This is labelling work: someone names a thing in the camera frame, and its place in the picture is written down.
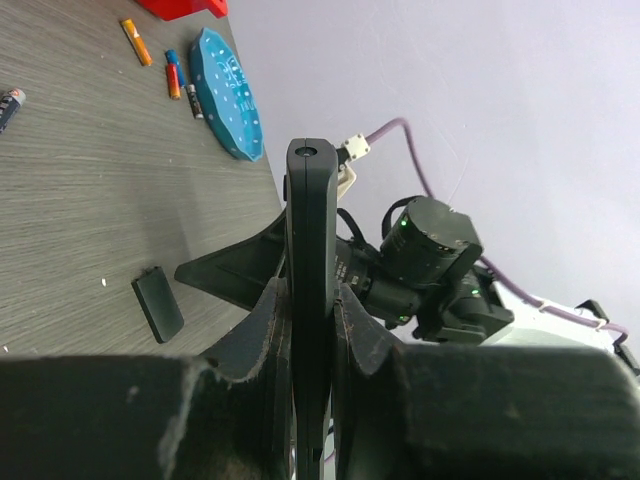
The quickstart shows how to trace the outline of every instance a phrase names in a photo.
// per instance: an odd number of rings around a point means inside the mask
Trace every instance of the battery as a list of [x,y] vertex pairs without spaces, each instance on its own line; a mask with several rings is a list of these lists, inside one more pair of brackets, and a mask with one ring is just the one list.
[[133,20],[127,18],[126,20],[120,22],[120,25],[122,25],[124,33],[127,35],[127,38],[131,42],[131,46],[135,50],[136,55],[138,55],[140,63],[145,67],[151,65],[153,63],[153,60],[151,59],[151,55],[149,55],[149,50],[147,50],[142,37],[138,33],[138,29],[133,24]]
[[7,128],[11,117],[20,110],[27,96],[19,88],[14,88],[0,98],[0,133]]
[[198,101],[198,97],[196,96],[196,86],[191,84],[187,85],[187,98],[189,99],[189,104],[191,105],[191,113],[193,113],[193,118],[204,118],[202,114],[202,107],[200,106],[200,102]]
[[167,65],[167,83],[169,84],[169,96],[171,100],[180,100],[178,69],[174,63]]
[[167,50],[164,52],[167,57],[168,63],[173,63],[176,66],[176,70],[178,70],[178,82],[180,82],[180,87],[184,87],[186,85],[186,80],[184,79],[184,72],[182,71],[182,66],[180,65],[180,60],[178,59],[178,54],[175,50]]

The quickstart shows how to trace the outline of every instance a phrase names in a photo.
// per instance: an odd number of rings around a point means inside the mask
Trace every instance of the wood grain surface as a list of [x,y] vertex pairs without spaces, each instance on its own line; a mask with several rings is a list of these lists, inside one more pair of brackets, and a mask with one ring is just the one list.
[[245,315],[172,280],[185,327],[158,345],[130,286],[280,211],[267,159],[234,160],[168,97],[164,51],[186,53],[204,26],[234,46],[209,12],[163,22],[130,0],[0,0],[0,89],[27,95],[0,135],[0,356],[195,354]]

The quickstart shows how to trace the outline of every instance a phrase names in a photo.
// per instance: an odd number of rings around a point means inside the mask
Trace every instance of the purple cable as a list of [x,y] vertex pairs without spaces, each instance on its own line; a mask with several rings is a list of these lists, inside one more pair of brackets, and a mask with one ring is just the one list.
[[420,178],[420,183],[422,184],[422,188],[424,188],[424,191],[427,192],[427,195],[429,195],[430,197],[436,198],[436,196],[433,194],[433,190],[431,190],[431,187],[427,182],[427,177],[422,171],[422,166],[418,161],[418,152],[416,151],[416,144],[413,141],[413,135],[411,134],[411,127],[409,126],[409,122],[407,121],[406,118],[404,117],[394,118],[390,122],[385,123],[383,126],[381,126],[378,130],[373,132],[368,137],[365,137],[365,140],[369,143],[374,143],[376,140],[379,140],[384,135],[389,133],[389,130],[398,126],[401,126],[404,129],[404,136],[407,138],[407,146],[409,147],[409,153],[411,153],[411,160],[413,161],[413,166],[415,167],[416,172],[418,173],[418,177]]
[[[422,188],[424,188],[424,191],[426,192],[427,195],[429,195],[432,198],[436,198],[436,196],[433,194],[433,190],[431,190],[431,187],[427,182],[424,172],[422,171],[422,166],[420,165],[420,161],[418,160],[418,152],[416,151],[416,146],[413,141],[413,135],[411,134],[411,127],[409,126],[409,122],[407,121],[406,118],[403,118],[403,117],[394,118],[390,122],[385,123],[382,127],[380,127],[378,130],[373,132],[371,135],[367,136],[366,140],[370,144],[374,143],[380,138],[382,138],[384,135],[389,133],[390,130],[398,126],[401,126],[404,130],[404,135],[407,139],[407,146],[409,147],[409,153],[411,154],[411,161],[413,162],[413,166],[415,167],[416,172],[418,173],[418,178],[420,179]],[[539,309],[541,312],[551,313],[552,315],[563,318],[565,320],[569,320],[570,322],[573,322],[573,323],[584,325],[585,327],[596,328],[600,324],[600,322],[589,320],[588,318],[584,318],[579,315],[569,313],[558,307],[554,307],[553,305],[544,305],[544,302],[542,300],[538,300],[534,296],[529,295],[522,288],[520,288],[513,281],[511,281],[511,279],[507,277],[507,275],[504,272],[502,272],[502,270],[496,267],[495,264],[491,260],[489,260],[487,257],[485,257],[484,255],[481,256],[480,261],[484,263],[487,266],[487,268],[493,272],[496,279],[500,283],[502,283],[507,288],[507,290],[509,290],[511,293],[513,293],[516,297],[518,297],[523,302],[528,303],[529,305]],[[629,338],[629,332],[627,331],[627,329],[620,325],[616,325],[615,323],[607,323],[603,325],[602,330],[609,330],[611,332],[617,332],[620,334],[618,339],[614,342],[614,345],[620,345],[627,338]]]

